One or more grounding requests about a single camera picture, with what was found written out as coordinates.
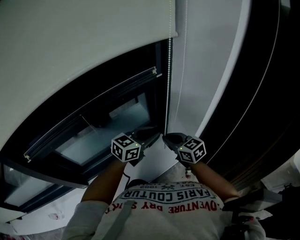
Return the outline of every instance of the person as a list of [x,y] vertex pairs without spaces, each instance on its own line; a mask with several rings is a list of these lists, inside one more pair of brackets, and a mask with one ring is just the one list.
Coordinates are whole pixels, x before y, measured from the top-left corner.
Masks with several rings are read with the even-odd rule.
[[[63,240],[220,239],[232,212],[225,202],[239,197],[234,186],[198,162],[191,165],[197,182],[130,183],[114,201],[126,163],[114,160],[95,178],[69,221]],[[256,219],[249,239],[265,239]]]

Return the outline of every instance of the window pane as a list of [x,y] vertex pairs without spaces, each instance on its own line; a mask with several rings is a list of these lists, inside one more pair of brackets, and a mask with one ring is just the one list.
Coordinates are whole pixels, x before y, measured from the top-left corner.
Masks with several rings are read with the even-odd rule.
[[4,166],[4,179],[6,189],[9,189],[5,202],[17,207],[53,185],[53,183],[33,178],[8,166]]
[[56,149],[63,157],[84,165],[108,150],[111,139],[150,122],[146,96],[141,94],[109,113],[103,127],[88,126]]

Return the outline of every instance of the t-shirt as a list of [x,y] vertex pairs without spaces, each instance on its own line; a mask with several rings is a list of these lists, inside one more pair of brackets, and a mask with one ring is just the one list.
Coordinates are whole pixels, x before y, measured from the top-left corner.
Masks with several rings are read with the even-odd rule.
[[[129,216],[117,239],[220,239],[232,212],[222,211],[221,199],[196,182],[143,184],[120,194],[112,204],[86,201],[77,205],[63,240],[100,240],[113,226],[128,201]],[[265,239],[256,219],[246,222],[246,239]]]

